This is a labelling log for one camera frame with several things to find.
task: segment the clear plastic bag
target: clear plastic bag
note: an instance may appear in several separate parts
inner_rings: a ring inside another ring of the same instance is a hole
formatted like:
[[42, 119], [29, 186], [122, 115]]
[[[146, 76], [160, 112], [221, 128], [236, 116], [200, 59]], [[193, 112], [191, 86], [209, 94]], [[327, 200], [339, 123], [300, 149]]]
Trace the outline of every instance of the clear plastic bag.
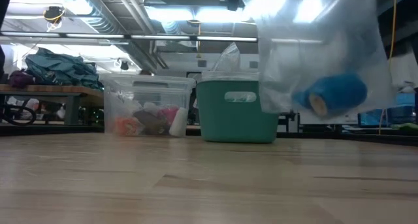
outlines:
[[233, 42], [216, 61], [211, 71], [203, 71], [201, 81], [210, 80], [251, 80], [258, 81], [258, 72], [241, 70], [241, 53]]
[[240, 71], [241, 53], [235, 43], [230, 44], [217, 60], [212, 71], [235, 72]]
[[258, 28], [260, 100], [320, 118], [391, 106], [376, 0], [243, 0]]

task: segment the blue roll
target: blue roll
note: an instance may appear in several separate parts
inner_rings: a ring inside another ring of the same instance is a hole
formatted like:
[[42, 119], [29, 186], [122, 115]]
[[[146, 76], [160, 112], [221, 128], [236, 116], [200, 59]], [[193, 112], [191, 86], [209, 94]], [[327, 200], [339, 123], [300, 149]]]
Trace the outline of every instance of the blue roll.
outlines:
[[331, 117], [359, 106], [367, 98], [367, 86], [355, 73], [320, 78], [293, 100], [318, 116]]

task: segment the workbench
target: workbench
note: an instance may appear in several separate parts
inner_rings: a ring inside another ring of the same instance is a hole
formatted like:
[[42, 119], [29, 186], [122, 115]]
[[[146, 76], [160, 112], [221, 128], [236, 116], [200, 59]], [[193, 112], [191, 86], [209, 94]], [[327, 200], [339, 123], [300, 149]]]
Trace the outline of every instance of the workbench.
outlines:
[[78, 124], [80, 106], [103, 106], [103, 93], [84, 86], [27, 86], [24, 89], [0, 84], [0, 104], [6, 96], [31, 97], [40, 101], [65, 104], [65, 125]]
[[418, 148], [101, 133], [0, 142], [0, 223], [413, 223]]

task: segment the orange object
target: orange object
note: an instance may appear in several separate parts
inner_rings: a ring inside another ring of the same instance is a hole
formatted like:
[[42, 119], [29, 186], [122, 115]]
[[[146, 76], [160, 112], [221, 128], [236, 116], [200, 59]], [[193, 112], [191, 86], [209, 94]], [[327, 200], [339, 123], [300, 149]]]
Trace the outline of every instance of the orange object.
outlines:
[[143, 128], [136, 118], [117, 118], [115, 124], [114, 132], [120, 136], [138, 136]]

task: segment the clutter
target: clutter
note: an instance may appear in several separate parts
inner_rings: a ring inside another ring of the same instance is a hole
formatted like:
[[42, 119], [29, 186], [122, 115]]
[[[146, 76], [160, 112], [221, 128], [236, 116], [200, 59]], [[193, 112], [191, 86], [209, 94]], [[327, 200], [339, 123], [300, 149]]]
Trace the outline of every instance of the clutter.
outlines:
[[167, 119], [167, 122], [171, 125], [176, 117], [177, 111], [178, 111], [178, 106], [170, 106], [168, 108], [161, 109], [158, 112], [157, 116], [165, 117]]
[[158, 118], [145, 110], [135, 112], [134, 117], [145, 126], [145, 135], [167, 135], [169, 125], [165, 118]]
[[166, 76], [103, 76], [105, 131], [120, 136], [185, 136], [194, 83]]
[[160, 108], [155, 103], [144, 103], [144, 110], [157, 116]]
[[35, 84], [35, 77], [24, 71], [14, 71], [9, 76], [8, 84], [14, 88], [24, 88], [28, 85]]
[[36, 78], [36, 84], [59, 86], [85, 86], [102, 90], [96, 68], [85, 64], [82, 57], [55, 54], [39, 48], [25, 59], [27, 74]]
[[184, 136], [185, 128], [187, 127], [187, 113], [187, 110], [182, 107], [177, 110], [176, 117], [170, 127], [170, 135]]
[[120, 136], [136, 136], [144, 130], [136, 118], [117, 118], [115, 124], [115, 133]]

